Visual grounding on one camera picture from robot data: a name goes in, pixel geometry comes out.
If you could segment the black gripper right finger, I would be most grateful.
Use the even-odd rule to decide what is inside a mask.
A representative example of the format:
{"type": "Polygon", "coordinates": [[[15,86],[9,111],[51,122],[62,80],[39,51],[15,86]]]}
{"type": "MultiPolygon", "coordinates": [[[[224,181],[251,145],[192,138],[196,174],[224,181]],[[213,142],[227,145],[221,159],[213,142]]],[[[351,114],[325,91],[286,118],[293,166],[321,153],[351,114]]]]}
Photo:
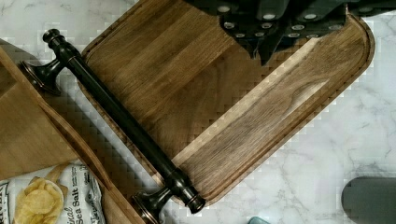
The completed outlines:
{"type": "Polygon", "coordinates": [[[316,38],[340,30],[348,12],[371,17],[394,9],[395,0],[259,0],[257,17],[270,29],[257,44],[261,64],[298,38],[316,38]]]}

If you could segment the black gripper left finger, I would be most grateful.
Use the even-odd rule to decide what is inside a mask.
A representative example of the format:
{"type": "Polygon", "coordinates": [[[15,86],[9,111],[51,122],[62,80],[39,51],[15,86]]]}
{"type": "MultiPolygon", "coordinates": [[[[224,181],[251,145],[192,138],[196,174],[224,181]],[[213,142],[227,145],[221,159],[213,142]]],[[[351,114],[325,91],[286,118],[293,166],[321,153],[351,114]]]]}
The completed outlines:
{"type": "Polygon", "coordinates": [[[279,48],[288,26],[290,0],[185,0],[204,13],[217,16],[224,32],[249,54],[269,60],[279,48]]]}

